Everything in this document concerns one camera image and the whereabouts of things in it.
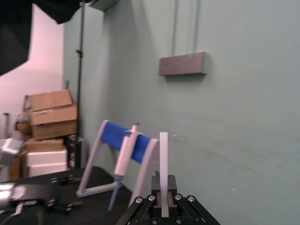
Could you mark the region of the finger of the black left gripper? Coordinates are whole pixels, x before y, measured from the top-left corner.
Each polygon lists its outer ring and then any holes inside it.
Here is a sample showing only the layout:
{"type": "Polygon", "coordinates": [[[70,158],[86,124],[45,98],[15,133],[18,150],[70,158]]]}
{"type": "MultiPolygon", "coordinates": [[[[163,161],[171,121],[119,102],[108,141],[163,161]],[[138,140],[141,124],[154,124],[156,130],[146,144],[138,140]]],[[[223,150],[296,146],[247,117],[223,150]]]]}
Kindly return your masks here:
{"type": "Polygon", "coordinates": [[[65,186],[74,181],[73,175],[52,178],[51,183],[58,186],[65,186]]]}
{"type": "Polygon", "coordinates": [[[45,211],[49,213],[60,213],[68,215],[74,210],[81,209],[83,206],[82,201],[75,201],[72,203],[60,202],[59,199],[52,199],[45,205],[45,211]]]}

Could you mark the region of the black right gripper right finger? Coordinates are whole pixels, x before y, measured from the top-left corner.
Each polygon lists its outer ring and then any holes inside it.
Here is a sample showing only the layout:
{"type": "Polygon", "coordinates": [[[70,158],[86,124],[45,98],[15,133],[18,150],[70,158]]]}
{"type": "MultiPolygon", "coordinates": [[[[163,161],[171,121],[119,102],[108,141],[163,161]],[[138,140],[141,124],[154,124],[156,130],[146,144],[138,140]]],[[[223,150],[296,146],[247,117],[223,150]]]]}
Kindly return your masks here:
{"type": "Polygon", "coordinates": [[[173,225],[220,225],[194,195],[184,197],[178,192],[173,175],[168,176],[168,208],[173,225]]]}

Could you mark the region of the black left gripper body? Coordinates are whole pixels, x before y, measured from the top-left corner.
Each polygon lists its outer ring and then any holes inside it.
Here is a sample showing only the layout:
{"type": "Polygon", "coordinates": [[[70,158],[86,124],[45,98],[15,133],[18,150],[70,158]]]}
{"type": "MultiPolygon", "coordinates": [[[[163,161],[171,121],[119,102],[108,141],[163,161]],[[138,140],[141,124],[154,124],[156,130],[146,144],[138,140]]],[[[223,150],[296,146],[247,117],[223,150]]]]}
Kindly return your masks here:
{"type": "Polygon", "coordinates": [[[14,184],[10,196],[10,205],[28,201],[37,201],[44,206],[54,206],[59,194],[57,182],[46,182],[39,184],[14,184]]]}

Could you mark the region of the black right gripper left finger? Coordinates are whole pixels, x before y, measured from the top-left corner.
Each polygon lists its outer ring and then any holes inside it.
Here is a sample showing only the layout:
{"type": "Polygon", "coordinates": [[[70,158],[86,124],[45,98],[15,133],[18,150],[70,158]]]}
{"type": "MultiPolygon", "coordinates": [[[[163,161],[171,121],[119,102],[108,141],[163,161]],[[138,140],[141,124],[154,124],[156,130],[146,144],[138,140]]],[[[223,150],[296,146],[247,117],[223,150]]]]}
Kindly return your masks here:
{"type": "Polygon", "coordinates": [[[151,178],[151,193],[145,198],[137,196],[117,225],[161,225],[161,200],[159,176],[151,178]]]}

